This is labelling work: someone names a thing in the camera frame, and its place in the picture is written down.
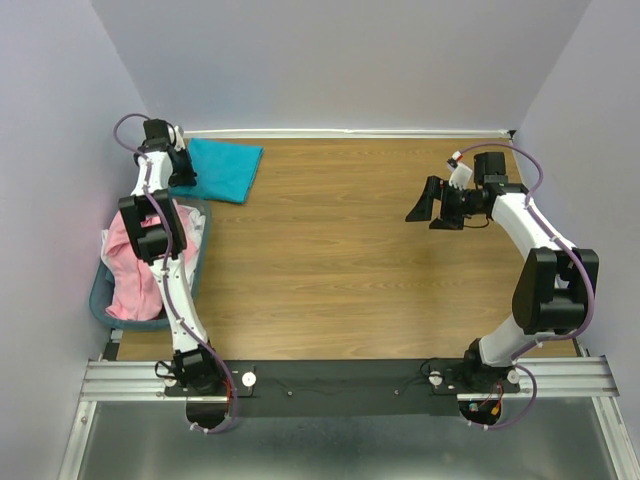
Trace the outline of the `teal t shirt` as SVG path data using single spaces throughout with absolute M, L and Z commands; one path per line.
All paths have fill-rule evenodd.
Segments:
M 171 187 L 173 195 L 240 205 L 248 200 L 262 147 L 194 138 L 187 149 L 196 185 Z

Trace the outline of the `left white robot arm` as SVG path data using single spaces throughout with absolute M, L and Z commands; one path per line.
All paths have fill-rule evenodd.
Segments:
M 119 213 L 135 256 L 159 287 L 171 329 L 173 358 L 157 363 L 167 370 L 157 376 L 186 392 L 212 394 L 224 386 L 225 375 L 196 312 L 186 272 L 187 236 L 170 192 L 196 184 L 183 134 L 166 120 L 133 113 L 116 123 L 113 136 L 138 167 Z

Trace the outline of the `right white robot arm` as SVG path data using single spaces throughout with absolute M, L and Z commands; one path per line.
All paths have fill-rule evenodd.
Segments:
M 432 230 L 464 229 L 483 215 L 498 224 L 524 259 L 508 318 L 474 340 L 460 360 L 436 373 L 464 390 L 482 392 L 511 376 L 516 360 L 538 345 L 579 336 L 595 306 L 599 257 L 580 249 L 555 229 L 534 203 L 531 189 L 509 180 L 504 153 L 487 143 L 473 164 L 455 152 L 448 178 L 427 178 L 406 222 L 426 221 Z

